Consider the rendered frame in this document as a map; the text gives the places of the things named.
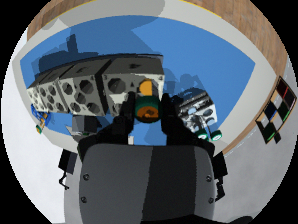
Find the blue tube rack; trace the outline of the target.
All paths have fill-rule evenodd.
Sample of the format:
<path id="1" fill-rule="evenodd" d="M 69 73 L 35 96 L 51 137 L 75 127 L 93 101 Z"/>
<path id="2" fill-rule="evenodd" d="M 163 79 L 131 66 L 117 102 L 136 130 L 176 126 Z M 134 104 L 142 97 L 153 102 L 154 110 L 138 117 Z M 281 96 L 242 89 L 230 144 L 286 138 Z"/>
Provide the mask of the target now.
<path id="1" fill-rule="evenodd" d="M 32 108 L 33 108 L 33 109 L 32 109 Z M 50 119 L 51 119 L 51 113 L 52 113 L 52 112 L 49 112 L 49 110 L 48 110 L 48 113 L 45 112 L 45 113 L 48 115 L 47 119 L 45 119 L 45 118 L 42 116 L 42 114 L 44 114 L 44 111 L 43 111 L 43 112 L 42 112 L 42 111 L 36 111 L 36 109 L 35 109 L 35 107 L 33 106 L 33 104 L 31 104 L 31 110 L 32 110 L 32 114 L 33 114 L 33 115 L 34 115 L 34 113 L 35 113 L 36 116 L 35 116 L 35 115 L 34 115 L 34 116 L 35 116 L 37 119 L 38 119 L 38 117 L 39 117 L 40 119 L 41 119 L 41 117 L 42 117 L 42 118 L 45 120 L 45 126 L 47 127 L 47 125 L 48 125 L 48 123 L 49 123 L 49 121 L 50 121 Z M 33 110 L 34 110 L 35 112 L 34 112 Z M 33 112 L 34 112 L 34 113 L 33 113 Z M 40 112 L 41 112 L 42 114 L 41 114 Z M 38 116 L 37 113 L 39 114 L 39 116 Z M 38 116 L 38 117 L 37 117 L 37 116 Z M 40 119 L 38 119 L 38 120 L 40 121 Z"/>

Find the blue flat mat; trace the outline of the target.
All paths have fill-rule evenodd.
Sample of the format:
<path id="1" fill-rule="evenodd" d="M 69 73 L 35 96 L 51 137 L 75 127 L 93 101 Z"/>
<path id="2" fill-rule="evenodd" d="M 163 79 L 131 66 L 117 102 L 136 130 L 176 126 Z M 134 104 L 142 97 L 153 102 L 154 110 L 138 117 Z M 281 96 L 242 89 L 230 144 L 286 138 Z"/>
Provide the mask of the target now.
<path id="1" fill-rule="evenodd" d="M 21 60 L 26 89 L 43 71 L 76 60 L 116 54 L 163 55 L 175 105 L 204 91 L 214 102 L 218 128 L 241 97 L 255 67 L 238 48 L 196 26 L 161 17 L 124 15 L 86 21 L 47 38 Z M 134 145 L 166 145 L 158 122 L 134 120 Z"/>

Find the clear conical tube with orange liquid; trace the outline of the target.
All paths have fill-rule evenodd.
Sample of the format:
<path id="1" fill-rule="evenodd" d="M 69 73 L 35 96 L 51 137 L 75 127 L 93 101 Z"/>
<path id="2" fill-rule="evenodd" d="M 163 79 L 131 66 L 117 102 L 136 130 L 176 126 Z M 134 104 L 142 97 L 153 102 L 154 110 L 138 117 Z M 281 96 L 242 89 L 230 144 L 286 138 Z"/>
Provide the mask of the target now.
<path id="1" fill-rule="evenodd" d="M 140 82 L 133 112 L 135 119 L 145 124 L 158 122 L 162 118 L 162 102 L 159 98 L 158 84 L 154 79 L 144 79 Z"/>
<path id="2" fill-rule="evenodd" d="M 47 119 L 48 115 L 44 112 L 44 114 L 42 115 L 45 119 Z M 40 132 L 41 128 L 43 126 L 43 124 L 45 123 L 45 120 L 41 117 L 40 121 L 38 122 L 38 124 L 36 125 L 36 129 Z"/>

